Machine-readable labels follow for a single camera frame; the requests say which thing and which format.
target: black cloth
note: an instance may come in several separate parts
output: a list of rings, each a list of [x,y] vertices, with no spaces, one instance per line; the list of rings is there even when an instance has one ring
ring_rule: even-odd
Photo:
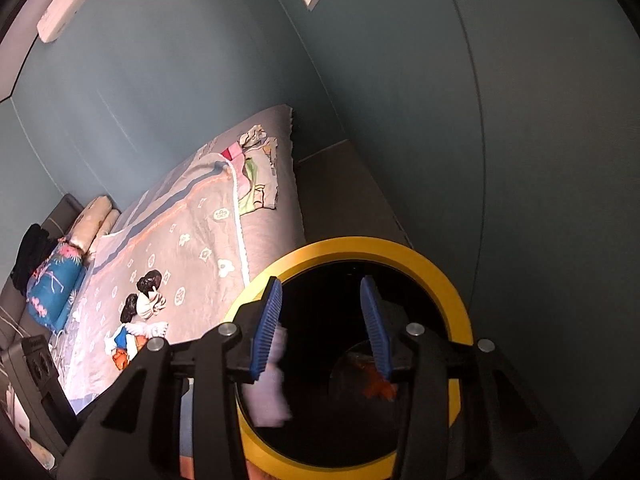
[[[57,240],[49,240],[49,232],[38,224],[33,224],[27,229],[11,271],[11,281],[23,296],[26,296],[29,278],[49,257],[57,244]]]

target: wall seam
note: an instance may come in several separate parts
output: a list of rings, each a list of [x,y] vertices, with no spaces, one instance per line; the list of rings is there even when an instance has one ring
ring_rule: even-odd
[[[60,192],[60,195],[64,196],[64,191],[62,191],[60,189],[60,186],[58,185],[58,183],[53,180],[53,177],[51,176],[51,174],[49,173],[49,170],[47,169],[47,167],[44,165],[44,162],[42,161],[42,159],[40,158],[40,155],[38,155],[38,152],[36,151],[36,149],[33,147],[33,143],[31,142],[31,139],[29,138],[29,136],[27,135],[27,130],[24,127],[24,124],[22,124],[22,119],[20,118],[20,114],[18,113],[18,108],[15,107],[15,102],[14,102],[14,98],[13,96],[9,97],[9,99],[11,99],[11,105],[14,107],[14,113],[15,116],[18,119],[18,122],[20,123],[20,127],[22,128],[22,132],[24,133],[24,137],[26,137],[27,142],[29,143],[29,145],[31,146],[31,151],[34,153],[34,155],[36,156],[36,158],[38,159],[38,162],[40,163],[40,165],[42,166],[42,169],[47,173],[47,175],[49,176],[49,179],[53,182],[53,185],[56,186],[56,189],[58,190],[58,192]]]
[[[484,138],[484,111],[482,109],[482,96],[480,93],[480,83],[478,81],[478,71],[476,70],[476,62],[474,60],[474,54],[471,50],[471,42],[469,40],[469,34],[466,30],[464,19],[462,18],[462,11],[458,5],[457,0],[451,0],[460,22],[460,28],[462,29],[462,35],[465,38],[466,50],[471,63],[471,71],[474,75],[474,85],[476,86],[476,98],[478,99],[478,113],[480,115],[480,134],[482,140],[482,206],[481,206],[481,218],[480,218],[480,239],[478,243],[478,258],[476,259],[476,268],[474,270],[474,278],[471,285],[471,294],[469,295],[469,303],[466,307],[467,310],[471,310],[471,305],[476,293],[476,285],[478,282],[478,272],[480,269],[480,256],[482,253],[482,242],[484,241],[484,217],[486,215],[486,141]]]
[[[329,93],[329,90],[326,87],[326,85],[324,84],[324,80],[322,79],[322,76],[320,75],[320,72],[318,71],[318,67],[316,66],[316,62],[311,57],[311,54],[309,53],[309,50],[306,47],[305,41],[302,39],[302,36],[300,35],[300,32],[298,31],[298,28],[296,27],[295,23],[291,19],[291,16],[289,15],[289,11],[287,10],[287,8],[282,3],[282,0],[277,0],[277,1],[280,4],[280,7],[282,7],[282,10],[284,11],[285,16],[289,20],[289,23],[291,24],[291,27],[293,28],[293,30],[296,33],[296,36],[300,40],[302,48],[305,49],[306,56],[309,58],[309,61],[311,62],[311,66],[316,71],[316,75],[318,76],[318,79],[320,80],[320,84],[322,85],[322,88],[324,89],[324,93],[326,94],[327,99],[329,99],[329,103],[331,104],[331,108],[334,110],[335,117],[336,117],[336,119],[338,119],[338,124],[340,124],[340,129],[342,130],[342,134],[344,135],[344,139],[346,140],[347,139],[347,131],[344,128],[344,124],[342,124],[342,119],[340,118],[340,115],[338,114],[338,110],[335,108],[334,100],[331,98],[331,94]]]

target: pillow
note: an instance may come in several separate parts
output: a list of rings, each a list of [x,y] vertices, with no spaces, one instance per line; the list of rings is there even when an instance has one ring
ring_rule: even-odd
[[[100,227],[100,229],[98,229],[94,241],[91,242],[91,246],[86,252],[85,262],[87,264],[90,264],[95,260],[95,252],[98,250],[98,243],[100,242],[100,238],[111,233],[111,230],[113,229],[113,226],[118,220],[119,216],[120,212],[117,209],[112,209],[111,211],[109,211],[107,218],[105,218],[104,222],[102,222],[102,226]]]
[[[53,330],[82,269],[77,248],[60,242],[51,256],[36,270],[27,295],[27,310],[42,326]]]
[[[58,316],[58,320],[56,321],[53,332],[60,332],[66,325],[66,320],[69,318],[69,313],[71,312],[71,307],[74,306],[74,301],[76,300],[76,295],[78,294],[78,290],[82,286],[82,281],[84,280],[84,276],[86,274],[86,267],[81,267],[80,274],[78,274],[78,278],[76,279],[76,283],[71,290],[71,294],[66,299],[65,306],[62,307],[62,312]]]
[[[91,201],[71,226],[68,242],[85,254],[112,207],[111,200],[107,196],[99,196]]]

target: bed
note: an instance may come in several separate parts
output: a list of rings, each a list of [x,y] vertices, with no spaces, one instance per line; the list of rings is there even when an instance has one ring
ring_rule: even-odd
[[[277,202],[275,209],[240,216],[242,174],[220,153],[257,124],[276,139]],[[120,312],[140,276],[151,269],[162,274],[159,292],[166,303],[147,323],[167,323],[173,344],[219,324],[252,278],[304,245],[291,125],[291,108],[280,105],[217,136],[134,202],[100,240],[56,349],[76,412],[119,374],[105,339],[120,326]]]

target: patterned blanket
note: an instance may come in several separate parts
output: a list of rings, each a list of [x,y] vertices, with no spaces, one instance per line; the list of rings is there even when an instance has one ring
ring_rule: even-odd
[[[104,339],[120,326],[126,297],[149,270],[162,274],[166,306],[148,322],[167,322],[171,343],[199,338],[220,323],[249,282],[231,163],[200,151],[180,171],[162,194],[141,200],[121,230],[100,240],[66,327],[69,399],[85,404],[116,379]]]

